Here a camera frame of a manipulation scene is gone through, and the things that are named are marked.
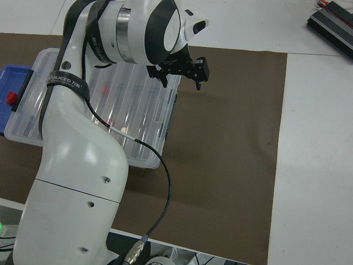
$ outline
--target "red object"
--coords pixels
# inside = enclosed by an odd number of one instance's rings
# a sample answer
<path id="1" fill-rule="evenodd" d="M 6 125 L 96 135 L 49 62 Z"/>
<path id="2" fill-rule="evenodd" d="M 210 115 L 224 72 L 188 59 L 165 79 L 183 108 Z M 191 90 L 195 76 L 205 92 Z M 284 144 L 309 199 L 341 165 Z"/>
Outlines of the red object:
<path id="1" fill-rule="evenodd" d="M 9 92 L 6 96 L 6 103 L 12 105 L 16 102 L 18 95 L 15 92 Z"/>
<path id="2" fill-rule="evenodd" d="M 104 86 L 101 90 L 102 95 L 108 96 L 109 95 L 109 87 Z"/>

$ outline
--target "velcro strap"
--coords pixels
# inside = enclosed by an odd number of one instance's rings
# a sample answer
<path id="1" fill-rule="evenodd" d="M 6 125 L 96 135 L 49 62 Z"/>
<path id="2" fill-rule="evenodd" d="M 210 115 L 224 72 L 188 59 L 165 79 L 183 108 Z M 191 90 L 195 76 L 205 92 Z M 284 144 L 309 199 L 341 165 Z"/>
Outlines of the velcro strap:
<path id="1" fill-rule="evenodd" d="M 84 99 L 89 100 L 89 88 L 85 80 L 63 71 L 52 71 L 49 74 L 49 79 L 47 81 L 47 86 L 62 85 L 67 87 Z"/>
<path id="2" fill-rule="evenodd" d="M 103 63 L 114 63 L 111 61 L 104 51 L 101 41 L 98 20 L 103 11 L 108 6 L 110 0 L 97 0 L 90 8 L 86 23 L 86 38 L 99 61 Z"/>

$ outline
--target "white tabletop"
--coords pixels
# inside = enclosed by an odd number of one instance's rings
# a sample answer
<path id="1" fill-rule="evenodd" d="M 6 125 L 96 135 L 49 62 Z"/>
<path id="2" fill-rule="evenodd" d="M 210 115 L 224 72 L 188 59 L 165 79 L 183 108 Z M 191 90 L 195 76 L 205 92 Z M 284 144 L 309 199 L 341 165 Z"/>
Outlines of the white tabletop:
<path id="1" fill-rule="evenodd" d="M 191 45 L 289 53 L 268 264 L 352 265 L 352 61 L 306 28 L 315 1 L 183 1 L 210 19 Z M 2 0 L 0 32 L 60 35 L 73 2 Z"/>

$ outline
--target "metal connector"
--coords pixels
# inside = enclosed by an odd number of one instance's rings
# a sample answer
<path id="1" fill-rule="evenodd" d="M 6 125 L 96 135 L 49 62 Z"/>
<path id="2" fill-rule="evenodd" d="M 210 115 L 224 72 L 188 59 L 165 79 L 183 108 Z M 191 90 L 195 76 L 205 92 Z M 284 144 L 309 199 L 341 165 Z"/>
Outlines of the metal connector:
<path id="1" fill-rule="evenodd" d="M 142 240 L 137 241 L 126 255 L 124 262 L 127 262 L 130 265 L 134 264 L 141 254 L 144 246 L 145 243 Z"/>

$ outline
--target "cable connector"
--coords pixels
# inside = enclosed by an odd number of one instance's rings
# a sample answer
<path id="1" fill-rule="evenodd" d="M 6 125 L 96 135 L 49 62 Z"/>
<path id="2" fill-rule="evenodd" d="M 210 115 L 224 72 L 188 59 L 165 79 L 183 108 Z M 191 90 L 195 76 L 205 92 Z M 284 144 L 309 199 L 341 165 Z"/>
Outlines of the cable connector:
<path id="1" fill-rule="evenodd" d="M 128 254 L 125 256 L 124 264 L 128 263 L 132 265 L 136 262 L 137 258 L 140 256 L 143 248 L 145 247 L 145 243 L 148 240 L 148 236 L 144 235 L 140 240 L 138 240 L 134 246 L 130 249 Z"/>

